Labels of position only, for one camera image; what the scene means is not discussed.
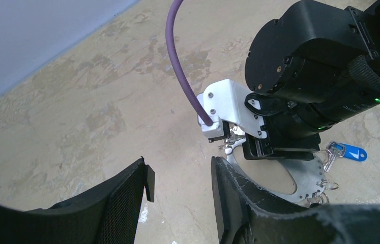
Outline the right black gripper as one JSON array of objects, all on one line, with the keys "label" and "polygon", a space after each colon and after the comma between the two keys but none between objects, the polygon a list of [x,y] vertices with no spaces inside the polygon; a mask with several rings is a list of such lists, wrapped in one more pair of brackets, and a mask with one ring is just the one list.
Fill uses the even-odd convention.
[{"label": "right black gripper", "polygon": [[266,138],[246,134],[242,144],[246,160],[314,159],[320,150],[321,114],[315,111],[255,111],[255,117],[265,122],[259,132]]}]

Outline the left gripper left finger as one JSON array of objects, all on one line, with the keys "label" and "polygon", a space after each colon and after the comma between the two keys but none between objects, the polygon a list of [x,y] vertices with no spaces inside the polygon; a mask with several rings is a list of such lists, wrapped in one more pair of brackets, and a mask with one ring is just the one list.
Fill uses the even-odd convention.
[{"label": "left gripper left finger", "polygon": [[133,243],[155,172],[136,160],[116,176],[48,209],[0,205],[0,243]]}]

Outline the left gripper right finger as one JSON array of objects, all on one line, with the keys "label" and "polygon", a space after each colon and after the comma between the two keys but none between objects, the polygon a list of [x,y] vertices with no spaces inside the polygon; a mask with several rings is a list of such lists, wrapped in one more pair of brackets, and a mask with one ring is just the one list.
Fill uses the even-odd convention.
[{"label": "left gripper right finger", "polygon": [[380,204],[299,206],[223,157],[211,158],[211,175],[220,243],[380,243]]}]

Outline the silver key holder strip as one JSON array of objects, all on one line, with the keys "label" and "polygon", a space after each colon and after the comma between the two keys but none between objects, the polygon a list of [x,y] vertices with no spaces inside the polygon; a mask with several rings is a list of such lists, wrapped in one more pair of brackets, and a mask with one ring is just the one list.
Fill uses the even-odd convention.
[{"label": "silver key holder strip", "polygon": [[244,132],[237,126],[230,130],[221,148],[233,168],[259,188],[301,206],[329,204],[326,191],[336,190],[339,185],[327,180],[321,159],[314,160],[246,160],[243,145]]}]

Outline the blue tagged key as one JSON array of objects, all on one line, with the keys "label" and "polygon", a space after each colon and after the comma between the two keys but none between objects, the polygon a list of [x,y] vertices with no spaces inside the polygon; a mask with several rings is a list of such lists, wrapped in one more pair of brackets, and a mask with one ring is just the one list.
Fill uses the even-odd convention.
[{"label": "blue tagged key", "polygon": [[346,158],[357,162],[363,162],[368,158],[366,150],[335,141],[331,141],[326,146],[325,151],[328,154],[328,159],[324,163],[324,172],[329,172],[338,158]]}]

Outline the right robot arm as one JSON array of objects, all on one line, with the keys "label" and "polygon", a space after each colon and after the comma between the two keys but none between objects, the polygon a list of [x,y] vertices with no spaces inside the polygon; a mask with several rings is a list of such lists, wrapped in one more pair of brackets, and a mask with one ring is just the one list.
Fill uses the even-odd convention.
[{"label": "right robot arm", "polygon": [[267,133],[246,135],[245,159],[312,160],[321,132],[380,104],[380,1],[364,11],[296,2],[253,39],[245,80]]}]

